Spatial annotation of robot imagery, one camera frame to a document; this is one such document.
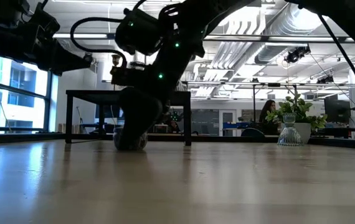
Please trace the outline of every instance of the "potted plant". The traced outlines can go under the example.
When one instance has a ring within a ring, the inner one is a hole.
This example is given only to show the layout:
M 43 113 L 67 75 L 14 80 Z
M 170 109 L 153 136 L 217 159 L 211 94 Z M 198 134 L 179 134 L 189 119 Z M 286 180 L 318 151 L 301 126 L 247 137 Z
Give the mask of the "potted plant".
M 268 111 L 266 120 L 268 122 L 282 122 L 283 114 L 295 113 L 295 128 L 301 135 L 303 144 L 307 144 L 310 138 L 311 130 L 324 128 L 327 115 L 307 116 L 306 112 L 309 112 L 313 104 L 305 103 L 303 99 L 300 99 L 300 96 L 300 94 L 296 94 L 294 99 L 287 96 L 284 102 L 278 103 L 280 105 L 278 110 L 273 112 Z

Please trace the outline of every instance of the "ceiling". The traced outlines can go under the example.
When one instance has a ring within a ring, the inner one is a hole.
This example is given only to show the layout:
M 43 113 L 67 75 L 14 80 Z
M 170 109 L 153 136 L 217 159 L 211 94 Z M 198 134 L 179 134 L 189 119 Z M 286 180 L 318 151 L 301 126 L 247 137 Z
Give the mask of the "ceiling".
M 159 4 L 156 4 L 156 0 L 148 0 L 148 4 L 144 4 L 143 10 L 148 14 L 151 14 L 154 17 L 158 16 L 159 11 L 166 5 L 165 0 L 161 1 Z M 272 0 L 262 0 L 263 2 L 270 2 Z M 284 0 L 274 0 L 274 5 L 267 5 L 268 7 L 263 7 L 263 9 L 259 9 L 254 16 L 249 18 L 247 13 L 245 13 L 246 18 L 248 20 L 248 24 L 253 24 L 253 18 L 255 18 L 257 23 L 257 29 L 255 31 L 249 31 L 251 28 L 247 28 L 243 34 L 264 34 L 264 27 L 262 27 L 262 23 L 266 29 L 270 27 L 271 24 L 278 22 L 279 18 L 284 16 L 282 14 L 277 16 L 274 22 L 270 22 L 272 18 L 275 17 L 276 14 L 280 12 L 281 9 L 286 5 Z M 34 9 L 38 0 L 29 1 L 31 5 L 31 9 Z M 133 8 L 132 3 L 136 1 L 130 0 L 119 0 L 119 1 L 110 1 L 110 0 L 50 0 L 45 7 L 45 10 L 54 16 L 59 24 L 61 25 L 60 33 L 69 33 L 71 26 L 78 21 L 79 19 L 83 19 L 86 17 L 110 17 L 116 19 L 124 18 L 123 10 L 124 8 Z M 231 27 L 233 25 L 234 19 L 243 20 L 242 14 L 239 16 L 235 16 L 230 18 L 229 22 L 227 22 L 224 26 L 219 26 L 212 33 L 213 34 L 228 34 L 231 31 Z M 333 32 L 336 35 L 346 35 L 343 30 L 341 30 L 331 19 L 327 20 L 328 24 L 332 28 Z M 114 33 L 118 24 L 106 23 L 106 22 L 88 22 L 86 24 L 82 24 L 77 28 L 76 33 Z M 323 26 L 316 26 L 310 33 L 307 35 L 321 35 L 328 36 L 326 29 Z M 76 54 L 82 54 L 75 46 L 73 46 L 69 40 L 61 40 L 63 46 L 69 51 L 75 52 Z M 79 40 L 81 44 L 90 46 L 92 48 L 104 48 L 108 47 L 110 49 L 117 48 L 116 44 L 112 40 Z M 204 58 L 196 58 L 198 60 L 198 64 L 204 64 L 205 69 L 196 71 L 196 62 L 190 63 L 186 68 L 188 73 L 191 73 L 192 76 L 189 77 L 188 81 L 204 81 L 201 78 L 204 78 L 207 73 L 207 67 L 210 67 L 210 63 L 215 59 L 216 55 L 226 54 L 227 58 L 233 57 L 233 51 L 235 49 L 234 45 L 229 48 L 230 52 L 222 52 L 223 48 L 222 42 L 204 42 L 204 48 L 206 50 L 206 55 Z M 261 69 L 256 70 L 256 72 L 249 72 L 248 69 L 250 66 L 243 67 L 248 63 L 248 60 L 243 60 L 246 54 L 249 54 L 249 50 L 253 48 L 253 46 L 248 45 L 247 51 L 238 52 L 240 53 L 241 58 L 235 66 L 230 68 L 230 70 L 225 71 L 225 76 L 223 76 L 223 72 L 221 75 L 215 75 L 215 78 L 212 80 L 206 81 L 219 81 L 221 78 L 227 78 L 225 81 L 234 81 L 234 82 L 249 82 L 252 78 L 258 78 L 260 82 L 311 82 L 315 83 L 317 81 L 317 77 L 321 77 L 325 75 L 325 72 L 333 74 L 334 80 L 336 83 L 344 83 L 348 81 L 348 64 L 343 59 L 339 49 L 334 44 L 310 44 L 311 54 L 306 55 L 305 58 L 299 60 L 297 63 L 290 65 L 287 69 L 287 64 L 283 62 L 284 56 L 286 56 L 286 50 L 281 52 L 279 55 L 273 58 L 269 63 L 264 66 L 260 66 Z M 355 44 L 344 44 L 344 49 L 347 54 L 355 62 Z M 97 60 L 106 60 L 108 58 L 107 54 L 96 54 Z M 233 87 L 234 91 L 230 93 L 240 91 L 239 86 Z M 200 89 L 201 85 L 191 86 L 193 94 L 196 94 L 196 90 Z M 212 96 L 219 95 L 218 91 L 211 91 L 209 93 Z

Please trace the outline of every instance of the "door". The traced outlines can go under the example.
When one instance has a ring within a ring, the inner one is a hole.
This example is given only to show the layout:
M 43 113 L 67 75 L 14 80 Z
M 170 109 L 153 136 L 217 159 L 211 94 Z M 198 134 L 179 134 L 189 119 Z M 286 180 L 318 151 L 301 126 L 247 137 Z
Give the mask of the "door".
M 237 130 L 223 129 L 223 123 L 234 122 L 236 123 L 236 110 L 220 110 L 219 111 L 219 136 L 236 137 Z

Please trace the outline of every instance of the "white ceiling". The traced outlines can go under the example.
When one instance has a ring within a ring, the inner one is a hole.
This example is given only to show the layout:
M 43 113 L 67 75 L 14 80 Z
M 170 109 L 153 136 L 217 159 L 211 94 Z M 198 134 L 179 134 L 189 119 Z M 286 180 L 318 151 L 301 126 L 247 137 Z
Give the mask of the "white ceiling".
M 49 0 L 48 4 L 45 7 L 45 10 L 53 15 L 59 24 L 61 25 L 60 32 L 68 33 L 71 26 L 78 21 L 86 17 L 111 17 L 122 19 L 123 9 L 125 7 L 132 8 L 133 5 L 121 5 L 121 4 L 82 4 L 80 2 L 57 2 L 57 0 Z M 30 0 L 31 10 L 34 10 L 38 0 Z M 269 9 L 267 13 L 267 20 L 273 17 L 273 14 L 277 13 L 285 5 L 284 0 L 276 0 L 275 7 Z M 153 15 L 154 17 L 158 16 L 159 10 L 162 6 L 144 6 L 144 10 Z M 328 20 L 328 24 L 334 31 L 336 35 L 346 35 L 331 19 Z M 108 33 L 115 32 L 115 29 L 118 24 L 106 23 L 106 22 L 89 22 L 83 24 L 77 29 L 78 33 Z M 223 34 L 228 29 L 228 25 L 219 27 L 214 33 Z M 321 26 L 314 30 L 311 35 L 323 35 L 328 36 L 326 29 Z M 109 40 L 80 40 L 81 43 L 86 45 L 97 45 L 104 47 L 105 45 L 115 48 L 114 41 Z M 204 48 L 207 52 L 206 56 L 202 60 L 212 60 L 214 55 L 219 49 L 220 42 L 204 42 Z M 334 69 L 334 76 L 336 80 L 345 81 L 348 76 L 348 66 L 344 62 L 344 59 L 341 56 L 337 46 L 334 44 L 310 44 L 311 53 L 315 56 L 316 61 L 319 65 L 327 70 L 330 68 Z M 355 61 L 355 44 L 344 44 L 344 48 L 347 51 L 347 54 Z M 101 60 L 107 55 L 97 55 Z M 299 81 L 300 79 L 296 78 L 308 78 L 312 75 L 321 73 L 319 65 L 315 63 L 315 59 L 309 55 L 300 60 L 297 64 L 285 69 L 277 59 L 277 64 L 273 63 L 269 66 L 266 66 L 262 72 L 265 74 L 262 79 L 273 78 L 273 81 L 285 81 L 287 75 L 291 77 L 290 80 L 295 79 Z

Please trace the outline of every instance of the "window frame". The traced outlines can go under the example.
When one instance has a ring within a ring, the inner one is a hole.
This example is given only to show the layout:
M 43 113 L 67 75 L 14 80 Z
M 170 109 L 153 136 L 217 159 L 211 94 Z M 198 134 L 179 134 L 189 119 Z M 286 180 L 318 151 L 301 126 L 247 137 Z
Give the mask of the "window frame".
M 49 131 L 49 115 L 50 115 L 50 101 L 51 101 L 51 92 L 52 92 L 52 72 L 47 72 L 47 88 L 46 95 L 40 95 L 33 93 L 31 91 L 22 90 L 19 88 L 3 85 L 0 83 L 0 90 L 8 90 L 14 93 L 20 93 L 27 96 L 33 96 L 35 98 L 43 99 L 45 102 L 45 117 L 44 117 L 44 126 L 43 128 L 11 128 L 13 131 Z M 9 131 L 9 127 L 0 127 L 0 131 Z

